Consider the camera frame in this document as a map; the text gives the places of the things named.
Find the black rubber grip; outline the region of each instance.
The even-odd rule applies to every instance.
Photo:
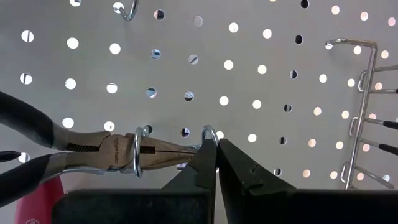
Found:
[[[0,92],[0,123],[41,146],[51,148],[53,145],[52,120],[33,106],[3,92]]]
[[[392,121],[385,121],[383,122],[384,127],[398,129],[398,123]]]
[[[0,174],[0,208],[33,192],[44,175],[51,155],[41,156]]]
[[[21,155],[20,152],[16,151],[3,151],[0,152],[0,162],[7,162],[13,159],[17,159]]]
[[[386,151],[386,152],[390,152],[390,153],[398,156],[398,148],[396,148],[396,147],[389,146],[387,144],[380,144],[379,149]]]

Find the white pegboard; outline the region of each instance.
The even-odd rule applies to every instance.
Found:
[[[352,147],[349,122],[361,99],[356,84],[369,50],[328,50],[324,43],[373,40],[378,67],[397,63],[398,2],[309,0],[304,9],[301,0],[148,0],[131,22],[115,13],[115,2],[0,0],[0,90],[74,131],[124,134],[150,124],[155,138],[197,144],[201,128],[210,124],[298,188],[342,188],[340,170]],[[376,83],[397,88],[398,77],[378,73]],[[395,121],[394,97],[371,96],[368,112]],[[185,138],[183,128],[190,130]],[[4,150],[32,157],[53,152],[5,127],[0,133]],[[371,124],[364,129],[364,137],[398,146],[395,134]],[[1,164],[0,171],[16,165]],[[398,184],[394,156],[361,150],[358,165]],[[62,179],[66,190],[148,188],[161,187],[177,172],[155,170],[140,180],[121,174]],[[366,177],[354,185],[381,187]],[[0,209],[5,223],[12,223],[13,213],[13,206]],[[216,223],[225,223],[220,192]]]

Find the pegboard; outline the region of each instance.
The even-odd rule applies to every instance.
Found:
[[[326,49],[325,41],[373,40],[376,66],[395,64],[398,2],[307,2],[148,0],[126,22],[114,10],[116,1],[0,0],[0,90],[73,131],[124,134],[149,124],[152,137],[189,145],[198,144],[210,124],[297,188],[342,189],[340,171],[352,148],[349,124],[361,99],[356,85],[370,50]],[[376,83],[397,88],[398,77],[377,73]],[[394,97],[371,96],[368,114],[395,121]],[[395,134],[366,124],[363,136],[398,146]],[[5,127],[0,140],[1,150],[31,157],[54,152]],[[395,156],[361,149],[357,164],[398,184]],[[17,165],[0,164],[0,171]],[[142,179],[65,174],[62,181],[67,191],[159,188],[177,173],[169,167]],[[353,184],[383,189],[367,177]],[[14,203],[0,209],[6,223],[14,210]],[[216,223],[226,223],[219,189]]]

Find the red object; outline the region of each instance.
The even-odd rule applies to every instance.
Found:
[[[63,196],[59,177],[40,185],[34,192],[18,200],[15,224],[51,224],[51,212]]]

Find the black handle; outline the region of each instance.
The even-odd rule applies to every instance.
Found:
[[[386,151],[386,152],[390,152],[390,153],[398,156],[398,148],[396,148],[396,147],[389,146],[387,144],[380,144],[379,149]]]
[[[32,159],[0,174],[0,208],[33,192],[45,173],[51,155]]]
[[[51,148],[53,145],[52,120],[33,106],[3,92],[0,92],[0,123],[41,146]]]
[[[21,155],[20,152],[16,151],[3,151],[0,152],[0,162],[7,162],[13,159],[17,159]]]
[[[387,128],[398,129],[397,122],[385,121],[385,122],[383,122],[383,125],[384,125],[384,127],[387,127]]]

